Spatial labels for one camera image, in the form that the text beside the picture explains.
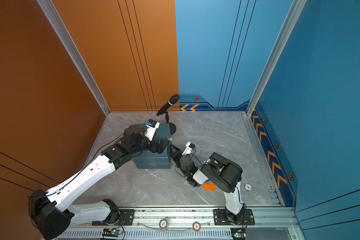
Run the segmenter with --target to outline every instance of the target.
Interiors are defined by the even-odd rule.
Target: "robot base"
[[[244,207],[241,211],[234,215],[230,211],[225,209],[214,209],[213,215],[215,216],[215,225],[241,225],[241,221],[244,219],[247,225],[254,225],[254,217],[251,209],[246,209],[244,212]]]

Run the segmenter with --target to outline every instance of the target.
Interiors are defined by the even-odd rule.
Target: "yellow chevron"
[[[258,132],[259,126],[262,127],[262,125],[260,123],[256,123],[256,132]]]
[[[273,172],[273,174],[275,173],[275,167],[277,167],[278,169],[281,170],[281,167],[278,164],[276,164],[275,162],[273,162],[272,163],[272,172]]]
[[[276,156],[275,156],[275,154],[274,154],[273,152],[268,151],[268,162],[269,162],[269,156],[270,156],[270,155],[272,155],[272,156],[276,157]]]
[[[261,136],[262,136],[262,135],[267,136],[267,135],[265,134],[265,132],[260,131],[260,142],[261,142]]]
[[[282,176],[277,175],[277,186],[280,188],[280,180],[282,180],[283,182],[285,182],[285,184],[287,183],[287,180],[285,180]]]
[[[253,116],[253,124],[254,124],[254,119],[255,119],[255,118],[259,118],[259,117],[258,117],[258,116]]]
[[[183,110],[184,112],[186,111],[184,108],[188,107],[189,104],[185,104],[182,108],[180,108],[181,110]]]
[[[193,107],[191,108],[191,110],[192,110],[192,111],[196,111],[195,108],[196,108],[197,106],[198,106],[198,104],[196,104],[195,106],[193,106]]]

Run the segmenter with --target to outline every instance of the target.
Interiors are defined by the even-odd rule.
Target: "microphone stand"
[[[169,124],[169,132],[171,133],[171,135],[173,135],[176,132],[176,125],[169,122],[169,115],[168,115],[168,111],[165,111],[165,120],[167,121],[167,123]]]

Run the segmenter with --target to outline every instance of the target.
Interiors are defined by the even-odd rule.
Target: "marble floor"
[[[87,161],[93,158],[99,147],[122,134],[129,125],[144,123],[150,118],[165,123],[165,116],[157,117],[154,112],[110,113]],[[184,149],[188,141],[194,143],[197,148],[195,155],[201,162],[213,152],[236,162],[243,169],[241,192],[244,202],[247,205],[271,204],[240,112],[171,112],[170,122],[177,127],[177,132],[171,136],[174,146]],[[201,166],[195,158],[192,159],[197,167]],[[252,185],[252,191],[244,189],[245,183]],[[171,169],[137,169],[133,161],[129,161],[89,188],[74,204],[90,204],[108,198],[121,207],[225,206],[223,191],[192,187],[175,172],[173,161]]]

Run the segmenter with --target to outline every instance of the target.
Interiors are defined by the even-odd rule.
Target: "vent grille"
[[[231,231],[229,228],[209,228],[201,229],[199,232],[195,231],[173,231],[166,232],[154,231],[144,228],[130,228],[125,229],[124,240],[132,239],[232,239]],[[80,238],[80,239],[100,239],[102,238],[102,228],[71,228],[63,232],[57,240]],[[119,239],[118,237],[107,237],[107,239]]]

